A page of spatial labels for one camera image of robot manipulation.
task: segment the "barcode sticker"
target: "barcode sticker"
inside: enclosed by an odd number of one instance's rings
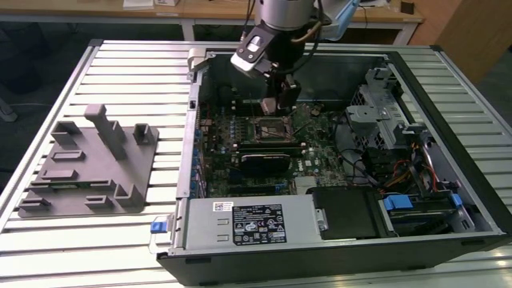
[[[233,209],[232,202],[213,202],[213,212],[230,211]]]

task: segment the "orange wire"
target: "orange wire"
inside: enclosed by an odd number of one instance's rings
[[[434,174],[434,171],[433,171],[432,167],[429,167],[429,166],[426,166],[426,165],[422,165],[422,166],[424,166],[424,168],[426,168],[426,169],[430,170],[430,173],[432,173],[432,190],[433,190],[434,192],[437,192],[437,187],[436,187],[436,185],[434,185],[434,182],[436,182],[436,174]]]

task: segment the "desk leg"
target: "desk leg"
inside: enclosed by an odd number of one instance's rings
[[[182,38],[185,39],[185,41],[194,41],[193,24],[193,19],[181,20]]]
[[[398,35],[394,39],[393,45],[408,45],[409,40],[414,34],[417,23],[404,23]]]

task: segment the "blue latch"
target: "blue latch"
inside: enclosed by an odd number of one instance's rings
[[[384,207],[388,211],[393,209],[409,209],[413,207],[413,204],[408,195],[389,195],[384,199]]]
[[[150,223],[150,234],[166,233],[166,222],[152,222]]]
[[[450,195],[450,199],[453,201],[453,205],[456,208],[461,207],[462,206],[462,199],[461,197],[458,196],[458,194],[452,194]]]

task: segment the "wooden desk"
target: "wooden desk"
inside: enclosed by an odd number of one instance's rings
[[[176,6],[156,5],[152,10],[125,11],[122,10],[122,0],[0,0],[0,14],[181,17],[184,3],[181,0]]]
[[[180,24],[186,41],[194,40],[196,24],[242,25],[245,11],[246,0],[181,0],[174,7],[138,11],[124,11],[122,0],[0,0],[0,21]],[[349,27],[397,29],[393,44],[406,45],[421,22],[420,14],[378,7],[366,9],[366,17],[358,10]]]
[[[366,8],[368,22],[422,22],[422,16],[418,13],[408,15],[400,12],[397,8],[398,1],[393,0],[392,8],[374,7]],[[218,19],[245,19],[246,0],[185,0],[182,16],[185,18],[218,18]],[[352,22],[365,22],[365,12],[358,9],[353,15]]]

